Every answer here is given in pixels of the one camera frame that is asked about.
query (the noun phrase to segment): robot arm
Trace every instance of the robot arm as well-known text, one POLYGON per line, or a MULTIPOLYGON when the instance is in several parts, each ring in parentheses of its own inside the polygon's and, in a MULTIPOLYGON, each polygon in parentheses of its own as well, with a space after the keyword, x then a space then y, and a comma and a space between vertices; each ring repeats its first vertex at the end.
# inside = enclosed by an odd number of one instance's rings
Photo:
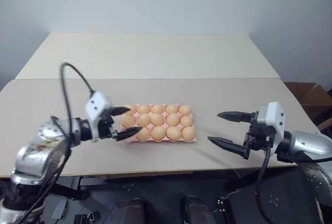
POLYGON ((251 150, 271 149, 282 162, 296 162, 307 176, 319 203, 332 207, 332 140, 323 134, 284 130, 285 113, 278 102, 255 113, 237 111, 218 114, 234 122, 250 123, 243 146, 221 137, 208 137, 220 148, 248 159, 251 150))
MULTIPOLYGON (((86 104, 87 119, 71 119, 71 146, 78 146, 82 141, 113 138, 116 141, 136 134, 141 128, 133 127, 117 132, 112 127, 112 116, 123 114, 130 109, 113 107, 101 92, 94 92, 86 104)), ((68 120, 56 119, 39 127, 32 142, 23 146, 16 159, 11 182, 5 198, 0 202, 0 224, 12 223, 40 198, 54 175, 57 173, 63 156, 67 152, 69 134, 68 120)), ((26 222, 41 215, 43 202, 29 215, 26 222)))

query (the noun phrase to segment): white wall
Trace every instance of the white wall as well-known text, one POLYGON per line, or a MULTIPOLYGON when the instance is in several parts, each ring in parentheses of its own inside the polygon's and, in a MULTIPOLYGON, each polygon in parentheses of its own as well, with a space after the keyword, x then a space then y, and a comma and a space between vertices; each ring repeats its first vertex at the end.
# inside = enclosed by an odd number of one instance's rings
POLYGON ((329 89, 331 6, 332 0, 0 0, 0 88, 49 32, 103 32, 249 33, 282 79, 329 89))

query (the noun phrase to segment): egg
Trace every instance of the egg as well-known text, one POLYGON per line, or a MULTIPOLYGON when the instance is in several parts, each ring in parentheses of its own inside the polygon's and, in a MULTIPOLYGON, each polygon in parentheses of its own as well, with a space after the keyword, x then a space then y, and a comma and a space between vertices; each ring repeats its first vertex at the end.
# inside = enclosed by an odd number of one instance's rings
POLYGON ((168 114, 177 113, 177 106, 176 105, 167 105, 165 108, 165 112, 168 114))
POLYGON ((154 127, 151 132, 151 136, 155 141, 162 140, 166 135, 166 130, 164 127, 154 127))
POLYGON ((159 126, 164 124, 164 117, 161 114, 152 114, 151 123, 154 126, 159 126))
POLYGON ((149 105, 140 105, 138 109, 139 114, 148 114, 150 112, 149 105))
POLYGON ((181 136, 185 141, 191 141, 195 137, 194 127, 184 127, 181 131, 181 136))
POLYGON ((174 127, 178 125, 179 123, 179 117, 175 113, 169 114, 166 118, 166 124, 174 127))
POLYGON ((150 124, 151 118, 148 114, 141 114, 137 118, 137 124, 141 127, 146 127, 148 124, 150 124))
POLYGON ((182 114, 183 116, 187 116, 191 113, 191 109, 190 109, 190 106, 186 106, 186 105, 183 105, 183 106, 180 106, 178 108, 178 111, 180 114, 182 114))
POLYGON ((156 104, 151 107, 151 111, 154 114, 162 114, 164 112, 164 107, 160 104, 156 104))
POLYGON ((166 130, 166 136, 171 141, 176 141, 181 137, 181 131, 177 127, 168 127, 166 130))
POLYGON ((184 127, 189 127, 192 125, 192 118, 189 116, 182 116, 180 118, 180 124, 183 125, 184 127))
POLYGON ((122 115, 120 119, 120 125, 122 125, 124 128, 129 128, 135 125, 136 119, 134 116, 131 115, 122 115))
POLYGON ((124 113, 126 115, 134 115, 137 112, 137 106, 135 105, 124 105, 124 107, 130 109, 130 111, 124 113))
POLYGON ((150 129, 149 127, 142 128, 137 134, 136 138, 141 141, 145 142, 150 137, 150 129))

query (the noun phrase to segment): cardboard box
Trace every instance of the cardboard box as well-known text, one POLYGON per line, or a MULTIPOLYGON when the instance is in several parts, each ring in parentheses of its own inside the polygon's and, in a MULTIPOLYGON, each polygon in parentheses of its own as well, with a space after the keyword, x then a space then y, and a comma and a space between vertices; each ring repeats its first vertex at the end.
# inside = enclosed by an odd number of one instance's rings
POLYGON ((306 82, 285 82, 285 85, 311 120, 326 111, 332 111, 332 98, 321 85, 306 82))

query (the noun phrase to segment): egg tray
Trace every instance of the egg tray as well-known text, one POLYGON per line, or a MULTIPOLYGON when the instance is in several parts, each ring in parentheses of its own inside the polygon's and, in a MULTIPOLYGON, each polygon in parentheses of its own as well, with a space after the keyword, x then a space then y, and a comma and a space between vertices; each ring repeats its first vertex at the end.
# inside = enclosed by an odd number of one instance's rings
MULTIPOLYGON (((135 104, 135 106, 137 107, 137 109, 138 109, 141 105, 149 105, 149 106, 150 106, 150 109, 151 109, 151 107, 152 107, 153 105, 155 105, 155 104, 135 104)), ((165 112, 165 108, 166 108, 166 106, 167 106, 168 104, 160 104, 160 105, 162 105, 163 108, 164 108, 164 112, 161 113, 161 115, 164 117, 164 124, 161 125, 161 126, 164 127, 165 130, 166 130, 168 127, 170 127, 170 125, 166 124, 166 117, 168 116, 168 113, 165 112)), ((154 114, 154 113, 150 110, 150 112, 147 113, 147 114, 151 117, 152 114, 154 114)), ((134 113, 134 115, 133 115, 133 116, 135 117, 135 119, 136 119, 136 122, 137 122, 137 118, 139 117, 139 115, 141 115, 141 114, 139 114, 138 112, 134 113)), ((176 112, 176 115, 178 115, 179 118, 182 117, 182 114, 179 113, 179 112, 176 112)), ((192 121, 193 121, 192 113, 190 113, 188 116, 189 116, 190 118, 192 118, 192 121)), ((184 141, 184 142, 187 142, 187 143, 190 143, 190 142, 196 141, 196 136, 195 136, 192 140, 190 140, 190 141, 185 141, 182 137, 180 137, 178 140, 175 140, 175 141, 174 141, 174 140, 169 139, 166 135, 165 135, 165 137, 164 137, 163 139, 161 139, 161 140, 155 140, 155 139, 153 139, 152 136, 151 136, 152 129, 153 129, 155 126, 150 122, 146 127, 148 127, 148 128, 150 129, 150 137, 149 137, 146 141, 138 140, 138 139, 136 138, 136 135, 134 135, 134 136, 132 136, 132 137, 129 137, 129 138, 127 138, 127 139, 124 139, 123 141, 124 141, 124 142, 128 142, 128 143, 129 143, 129 142, 134 142, 134 141, 138 141, 138 142, 141 142, 141 143, 144 143, 144 142, 147 142, 147 141, 155 141, 155 142, 161 142, 161 141, 171 141, 171 142, 184 141)), ((180 131, 181 131, 182 128, 183 128, 184 126, 183 126, 182 124, 179 123, 178 125, 176 125, 176 127, 179 128, 180 131)))

